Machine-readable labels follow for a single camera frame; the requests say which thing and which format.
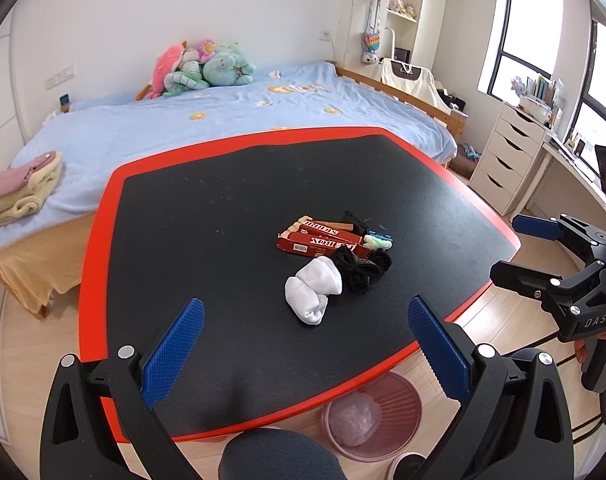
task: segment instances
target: wooden floor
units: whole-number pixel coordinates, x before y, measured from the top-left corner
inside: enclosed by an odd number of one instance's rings
[[[576,272],[576,266],[559,244],[529,237],[521,237],[521,242],[522,247],[516,254],[515,262],[562,276]],[[4,309],[1,380],[11,439],[11,445],[6,446],[6,449],[30,480],[39,478],[41,424],[52,377],[64,354],[78,354],[77,314],[76,289],[59,296],[51,314],[44,321],[33,318],[12,299],[9,299]],[[513,292],[493,286],[461,316],[458,323],[476,343],[491,342],[500,352],[524,346],[556,329],[551,316],[540,309],[538,302],[520,298]],[[542,348],[557,361],[573,354],[570,344],[562,344],[557,340]],[[424,407],[423,421],[407,450],[428,454],[450,423],[458,403],[443,395],[420,352],[406,359],[396,370],[416,385]],[[580,371],[576,361],[563,365],[560,370],[570,406],[572,426],[576,426],[598,413],[598,399],[595,394],[580,386]],[[318,424],[319,417],[320,410],[313,410],[283,420],[278,426],[300,431],[329,447]],[[205,480],[214,480],[227,441],[228,438],[219,442],[186,442],[179,446]],[[577,460],[588,444],[587,440],[575,448]],[[132,447],[121,445],[121,448],[130,468],[146,476]],[[384,479],[390,462],[363,464],[343,457],[339,459],[350,480]]]

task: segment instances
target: folded towel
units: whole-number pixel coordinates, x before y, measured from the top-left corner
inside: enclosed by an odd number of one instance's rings
[[[57,185],[61,176],[61,169],[61,164],[56,165],[45,180],[42,180],[41,187],[34,194],[21,197],[10,208],[0,212],[0,227],[39,211],[43,207],[45,199],[51,195]]]
[[[43,187],[51,178],[51,173],[55,171],[57,166],[61,165],[62,157],[63,154],[61,152],[55,152],[54,157],[50,157],[51,161],[33,172],[21,189],[0,197],[0,213],[14,207],[14,204],[24,196],[33,195]]]
[[[47,152],[18,168],[0,171],[0,197],[18,191],[25,186],[32,174],[54,160],[56,152]]]

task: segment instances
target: shelf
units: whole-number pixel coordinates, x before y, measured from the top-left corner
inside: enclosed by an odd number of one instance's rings
[[[407,14],[401,14],[400,12],[396,12],[395,10],[392,10],[392,9],[387,9],[387,13],[398,16],[399,18],[403,18],[404,20],[407,20],[408,22],[416,23],[416,20],[414,20],[413,17],[408,16]]]

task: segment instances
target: green plush toy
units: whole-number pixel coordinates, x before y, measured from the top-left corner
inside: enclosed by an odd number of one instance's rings
[[[256,67],[238,43],[217,47],[217,53],[203,66],[203,78],[212,86],[247,85]]]
[[[181,70],[170,72],[163,80],[167,97],[175,97],[185,90],[201,90],[208,88],[209,83],[201,76],[201,66],[198,61],[187,61]]]

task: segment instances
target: plastic bag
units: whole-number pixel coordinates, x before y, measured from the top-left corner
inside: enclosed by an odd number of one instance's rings
[[[359,446],[377,430],[382,413],[379,403],[367,394],[348,394],[333,401],[330,407],[330,431],[340,445]]]

